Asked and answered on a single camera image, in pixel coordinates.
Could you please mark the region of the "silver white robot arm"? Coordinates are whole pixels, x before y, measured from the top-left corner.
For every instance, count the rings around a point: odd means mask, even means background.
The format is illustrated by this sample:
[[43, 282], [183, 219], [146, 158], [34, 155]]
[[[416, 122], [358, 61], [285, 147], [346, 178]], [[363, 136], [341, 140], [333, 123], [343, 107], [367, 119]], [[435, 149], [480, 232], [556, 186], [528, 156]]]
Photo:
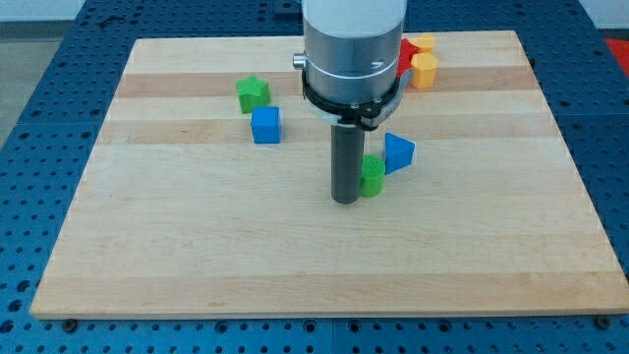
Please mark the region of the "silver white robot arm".
[[397, 108], [406, 0], [303, 0], [304, 96], [332, 125], [373, 128]]

